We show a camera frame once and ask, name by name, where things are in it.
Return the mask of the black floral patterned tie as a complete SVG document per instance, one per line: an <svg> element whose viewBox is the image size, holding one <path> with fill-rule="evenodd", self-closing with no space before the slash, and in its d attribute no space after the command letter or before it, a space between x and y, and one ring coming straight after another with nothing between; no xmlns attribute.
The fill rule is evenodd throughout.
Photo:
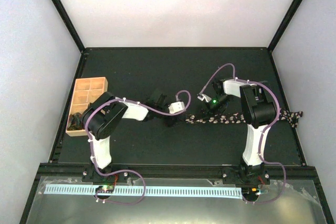
<svg viewBox="0 0 336 224"><path fill-rule="evenodd" d="M303 111L291 112L281 108L278 121L287 121L292 128L296 128L302 117ZM246 124L242 112L205 115L204 117L189 114L184 121L189 124Z"/></svg>

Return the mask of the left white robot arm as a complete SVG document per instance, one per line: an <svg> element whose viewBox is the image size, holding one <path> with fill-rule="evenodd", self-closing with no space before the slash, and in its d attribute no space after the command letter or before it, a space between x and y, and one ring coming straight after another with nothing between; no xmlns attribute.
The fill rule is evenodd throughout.
<svg viewBox="0 0 336 224"><path fill-rule="evenodd" d="M109 166L112 163L110 154L110 136L123 119L145 122L154 117L171 122L176 116L184 113L189 106L179 100L166 102L166 95L157 93L142 103L126 98L115 97L111 92L104 92L91 103L81 116L91 150L91 161L97 166L94 175L102 182L108 181L113 174Z"/></svg>

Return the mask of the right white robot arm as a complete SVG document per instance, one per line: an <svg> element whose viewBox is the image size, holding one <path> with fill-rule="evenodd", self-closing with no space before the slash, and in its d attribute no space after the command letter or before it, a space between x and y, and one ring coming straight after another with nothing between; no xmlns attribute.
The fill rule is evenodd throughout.
<svg viewBox="0 0 336 224"><path fill-rule="evenodd" d="M229 96L240 98L242 114L247 123L247 139L238 176L243 183L250 184L264 171L265 144L270 128L279 119L279 102L267 81L222 79L212 82L212 87L217 98L211 99L200 93L201 100L206 102L211 111L218 109Z"/></svg>

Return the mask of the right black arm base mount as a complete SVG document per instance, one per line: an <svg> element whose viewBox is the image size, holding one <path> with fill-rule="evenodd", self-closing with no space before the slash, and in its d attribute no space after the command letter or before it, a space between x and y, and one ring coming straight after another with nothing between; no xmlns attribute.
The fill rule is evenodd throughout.
<svg viewBox="0 0 336 224"><path fill-rule="evenodd" d="M225 166L222 169L222 179L227 184L235 185L269 185L263 166Z"/></svg>

